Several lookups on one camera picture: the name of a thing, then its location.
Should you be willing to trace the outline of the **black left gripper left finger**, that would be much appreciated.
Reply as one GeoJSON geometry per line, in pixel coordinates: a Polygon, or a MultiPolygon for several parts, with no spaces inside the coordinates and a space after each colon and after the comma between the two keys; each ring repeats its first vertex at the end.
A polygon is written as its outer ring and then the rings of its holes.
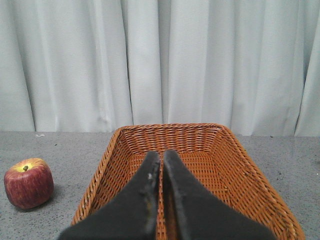
{"type": "Polygon", "coordinates": [[[149,151],[124,188],[106,205],[68,227],[60,240],[154,240],[158,216],[160,157],[149,151]]]}

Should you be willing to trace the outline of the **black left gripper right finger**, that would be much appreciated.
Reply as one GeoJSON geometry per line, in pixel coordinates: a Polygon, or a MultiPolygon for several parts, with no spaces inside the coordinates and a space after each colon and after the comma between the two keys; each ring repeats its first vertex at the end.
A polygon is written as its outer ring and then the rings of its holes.
{"type": "Polygon", "coordinates": [[[274,240],[266,226],[235,211],[208,191],[178,153],[163,155],[164,218],[169,240],[274,240]]]}

